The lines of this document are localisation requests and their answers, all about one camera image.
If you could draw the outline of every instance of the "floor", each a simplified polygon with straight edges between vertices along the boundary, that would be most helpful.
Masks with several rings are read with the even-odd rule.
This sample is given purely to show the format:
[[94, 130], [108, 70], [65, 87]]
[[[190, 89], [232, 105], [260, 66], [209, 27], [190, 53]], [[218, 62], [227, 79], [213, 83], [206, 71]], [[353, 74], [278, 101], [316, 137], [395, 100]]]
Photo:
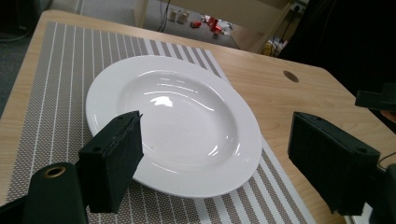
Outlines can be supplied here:
[[[81, 14], [134, 26], [133, 5], [134, 0], [84, 0]], [[149, 0], [146, 22], [143, 28], [157, 31], [161, 25], [166, 7], [166, 3], [162, 3], [159, 0]], [[172, 5], [169, 6], [170, 8], [176, 11], [183, 9]], [[217, 39], [213, 38], [213, 33], [210, 32], [206, 24], [203, 24], [200, 28], [190, 28], [190, 21], [199, 21], [201, 17], [200, 13], [192, 11], [188, 21], [184, 24], [167, 21], [163, 32], [238, 49], [230, 35], [220, 35]], [[0, 31], [0, 117], [7, 104], [8, 96], [20, 70], [30, 40], [31, 34], [27, 36], [23, 35], [23, 33], [2, 34]]]

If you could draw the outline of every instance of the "white plate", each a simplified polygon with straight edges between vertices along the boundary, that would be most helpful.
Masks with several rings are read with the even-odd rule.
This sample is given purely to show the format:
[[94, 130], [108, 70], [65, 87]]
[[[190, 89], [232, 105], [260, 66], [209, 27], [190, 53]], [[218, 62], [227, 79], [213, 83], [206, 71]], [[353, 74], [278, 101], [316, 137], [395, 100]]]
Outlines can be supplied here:
[[96, 135], [117, 115], [139, 110], [143, 160], [134, 179], [168, 194], [214, 197], [237, 189], [257, 169], [262, 136], [242, 97], [204, 68], [160, 56], [106, 68], [87, 96]]

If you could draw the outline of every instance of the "placemat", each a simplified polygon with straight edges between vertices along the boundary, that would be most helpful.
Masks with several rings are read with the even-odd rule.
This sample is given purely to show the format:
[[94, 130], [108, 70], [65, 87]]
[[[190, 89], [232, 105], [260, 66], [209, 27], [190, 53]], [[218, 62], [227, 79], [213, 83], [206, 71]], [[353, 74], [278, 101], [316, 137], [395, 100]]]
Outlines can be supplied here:
[[[139, 55], [198, 64], [228, 82], [210, 50], [49, 22], [8, 201], [27, 193], [38, 169], [78, 160], [78, 151], [92, 138], [84, 107], [91, 83], [109, 65]], [[118, 214], [88, 216], [90, 223], [315, 223], [264, 138], [257, 171], [228, 194], [180, 198], [133, 181]]]

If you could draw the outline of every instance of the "table surface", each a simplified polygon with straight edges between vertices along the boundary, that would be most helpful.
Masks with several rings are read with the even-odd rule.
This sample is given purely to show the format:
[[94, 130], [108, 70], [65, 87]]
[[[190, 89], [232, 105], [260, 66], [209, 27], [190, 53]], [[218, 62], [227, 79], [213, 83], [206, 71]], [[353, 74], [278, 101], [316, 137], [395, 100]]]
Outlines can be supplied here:
[[[207, 44], [173, 35], [100, 21], [61, 11], [45, 11], [35, 29], [20, 73], [0, 120], [0, 204], [6, 202], [9, 181], [29, 102], [43, 35], [48, 21], [150, 38], [209, 49], [236, 91], [252, 109], [264, 138], [299, 192], [317, 223], [343, 223], [288, 158], [291, 119], [294, 111], [320, 116], [381, 152], [393, 152], [396, 136], [369, 110], [354, 106], [355, 97], [326, 70], [301, 63]], [[293, 73], [299, 82], [287, 79]], [[383, 165], [394, 163], [390, 158]]]

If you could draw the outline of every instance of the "cable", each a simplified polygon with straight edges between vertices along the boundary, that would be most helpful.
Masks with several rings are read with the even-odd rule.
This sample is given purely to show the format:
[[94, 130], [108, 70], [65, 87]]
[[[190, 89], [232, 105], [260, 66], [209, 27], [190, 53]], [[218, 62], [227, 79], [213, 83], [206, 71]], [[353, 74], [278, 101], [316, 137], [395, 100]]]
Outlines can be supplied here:
[[379, 160], [379, 161], [378, 161], [378, 166], [379, 166], [380, 168], [384, 169], [384, 170], [387, 170], [385, 167], [383, 167], [383, 166], [381, 165], [381, 161], [384, 161], [385, 159], [387, 159], [387, 158], [389, 158], [389, 157], [391, 157], [391, 156], [394, 156], [394, 155], [396, 155], [396, 151], [390, 153], [388, 156], [386, 156], [386, 157], [382, 158], [381, 160]]
[[332, 9], [334, 8], [336, 2], [337, 2], [337, 0], [334, 0], [334, 2], [332, 3], [332, 7], [330, 8], [329, 14], [327, 15], [326, 21], [324, 23], [323, 31], [322, 31], [322, 34], [320, 36], [320, 39], [319, 39], [319, 42], [318, 42], [318, 45], [317, 45], [317, 50], [315, 51], [315, 54], [319, 51], [320, 44], [322, 42], [324, 33], [325, 33], [326, 29], [327, 29], [327, 23], [329, 23], [329, 18], [332, 15]]
[[168, 8], [169, 8], [169, 4], [170, 4], [171, 0], [168, 0], [168, 3], [166, 5], [166, 9], [165, 9], [164, 13], [163, 13], [163, 1], [162, 0], [160, 0], [160, 1], [161, 1], [161, 16], [162, 16], [162, 20], [161, 20], [160, 27], [158, 27], [158, 29], [157, 29], [157, 32], [161, 32], [162, 33], [163, 30], [166, 27], [166, 21], [167, 21], [166, 16], [168, 14]]
[[23, 35], [20, 35], [20, 36], [14, 37], [14, 38], [10, 38], [10, 39], [0, 39], [0, 42], [14, 42], [14, 41], [18, 41], [18, 40], [24, 39], [29, 34], [30, 34], [30, 29], [28, 29], [26, 31], [26, 33], [24, 33]]
[[286, 32], [288, 31], [289, 26], [290, 26], [291, 22], [292, 22], [293, 19], [294, 19], [294, 16], [296, 15], [296, 13], [297, 13], [298, 11], [300, 11], [300, 7], [297, 5], [297, 6], [294, 8], [294, 10], [293, 10], [293, 14], [291, 15], [291, 18], [290, 18], [290, 20], [289, 20], [288, 26], [286, 26], [285, 32], [283, 32], [282, 37], [280, 37], [280, 39], [279, 39], [279, 43], [277, 43], [277, 45], [276, 45], [275, 54], [276, 54], [277, 48], [278, 48], [279, 45], [280, 45], [280, 42], [283, 42], [283, 38], [285, 37], [285, 34], [286, 34]]

